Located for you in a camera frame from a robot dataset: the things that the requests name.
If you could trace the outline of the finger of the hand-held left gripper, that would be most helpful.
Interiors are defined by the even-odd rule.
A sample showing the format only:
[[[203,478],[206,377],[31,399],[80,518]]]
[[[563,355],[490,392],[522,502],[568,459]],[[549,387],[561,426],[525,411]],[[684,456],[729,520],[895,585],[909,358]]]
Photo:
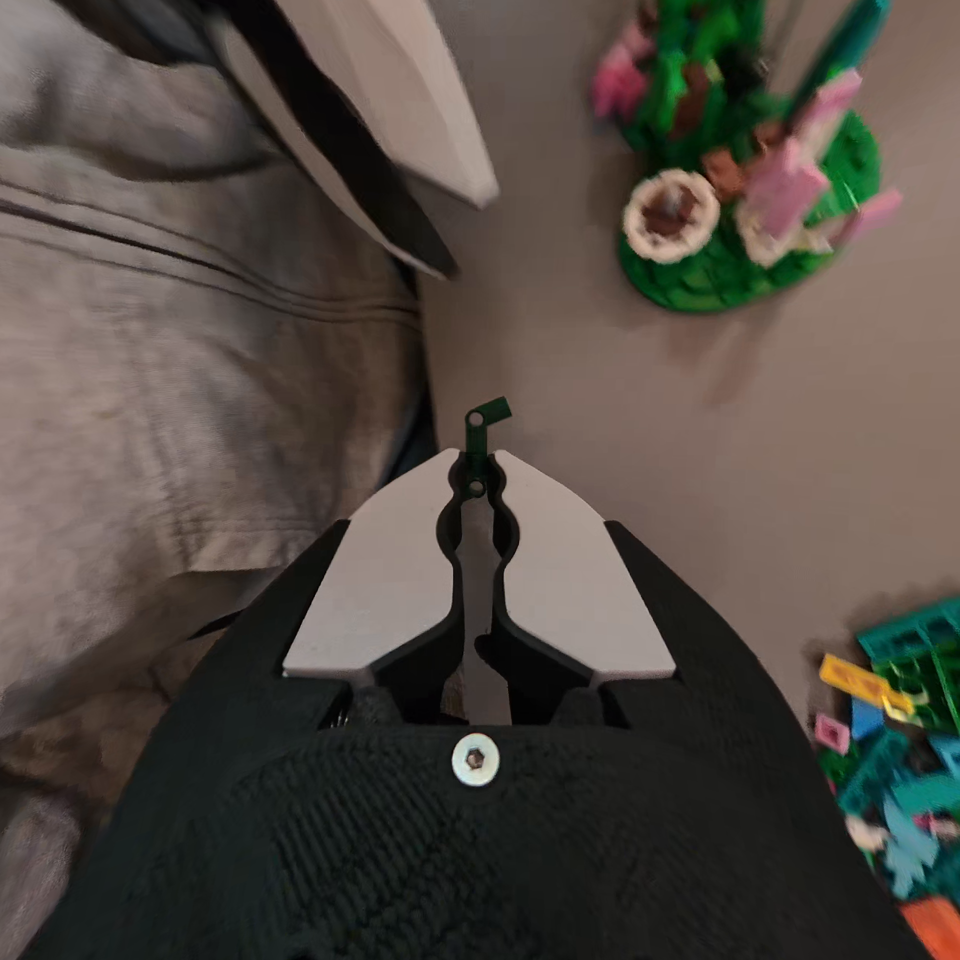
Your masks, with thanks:
[[[277,2],[203,2],[203,29],[269,133],[356,226],[391,256],[440,279],[454,257],[399,167],[317,65]]]
[[[483,209],[499,185],[427,2],[276,2],[401,174]]]

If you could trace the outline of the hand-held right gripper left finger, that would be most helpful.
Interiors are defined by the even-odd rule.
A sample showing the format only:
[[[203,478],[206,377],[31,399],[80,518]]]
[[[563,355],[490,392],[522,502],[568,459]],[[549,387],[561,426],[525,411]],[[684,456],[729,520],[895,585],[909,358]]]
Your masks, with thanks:
[[[406,722],[437,719],[464,654],[463,475],[463,454],[441,450],[354,512],[284,657],[284,678],[387,690]]]

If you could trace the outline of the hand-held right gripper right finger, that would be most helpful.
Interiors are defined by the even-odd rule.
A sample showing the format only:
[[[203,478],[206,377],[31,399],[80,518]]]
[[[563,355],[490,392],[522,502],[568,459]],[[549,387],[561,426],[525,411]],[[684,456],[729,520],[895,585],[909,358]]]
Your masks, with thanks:
[[[609,524],[506,450],[487,459],[491,619],[475,647],[506,683],[513,724],[547,724],[571,690],[671,679],[676,662]]]

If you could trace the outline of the dark green lego stem piece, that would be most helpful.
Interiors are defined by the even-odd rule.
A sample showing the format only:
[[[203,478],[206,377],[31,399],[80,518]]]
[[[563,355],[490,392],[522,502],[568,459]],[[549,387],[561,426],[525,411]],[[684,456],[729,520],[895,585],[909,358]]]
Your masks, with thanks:
[[[505,396],[479,404],[464,416],[464,490],[471,499],[482,498],[487,493],[488,430],[511,416],[511,407]]]

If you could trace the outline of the green lego flower model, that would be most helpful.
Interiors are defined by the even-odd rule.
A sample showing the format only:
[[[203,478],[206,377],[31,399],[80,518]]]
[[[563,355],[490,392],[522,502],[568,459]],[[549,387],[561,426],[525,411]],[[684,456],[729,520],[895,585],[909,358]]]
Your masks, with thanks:
[[[902,202],[853,110],[891,4],[851,2],[798,85],[775,95],[766,2],[637,2],[600,61],[594,115],[616,123],[644,177],[620,216],[618,257],[653,304],[714,314],[826,268]]]

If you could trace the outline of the pile of loose lego bricks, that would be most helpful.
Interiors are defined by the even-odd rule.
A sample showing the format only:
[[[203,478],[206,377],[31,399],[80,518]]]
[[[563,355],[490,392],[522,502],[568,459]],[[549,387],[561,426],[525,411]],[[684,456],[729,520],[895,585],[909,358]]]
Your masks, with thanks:
[[[871,872],[902,905],[959,906],[959,599],[861,630],[861,657],[824,653],[842,700],[818,712],[818,765]]]

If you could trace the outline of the grey sweatshirt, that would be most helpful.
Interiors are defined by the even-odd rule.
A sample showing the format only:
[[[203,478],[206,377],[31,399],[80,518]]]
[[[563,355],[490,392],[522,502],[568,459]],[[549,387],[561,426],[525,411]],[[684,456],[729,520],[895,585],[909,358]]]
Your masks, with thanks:
[[[398,266],[209,66],[2,2],[2,738],[245,607],[425,386]]]

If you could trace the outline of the orange sheet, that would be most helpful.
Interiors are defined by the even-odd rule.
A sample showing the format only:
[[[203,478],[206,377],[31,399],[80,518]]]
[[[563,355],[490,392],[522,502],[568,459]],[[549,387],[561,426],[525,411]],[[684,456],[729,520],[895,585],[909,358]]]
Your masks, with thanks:
[[[948,898],[931,895],[899,909],[932,958],[959,959],[959,911]]]

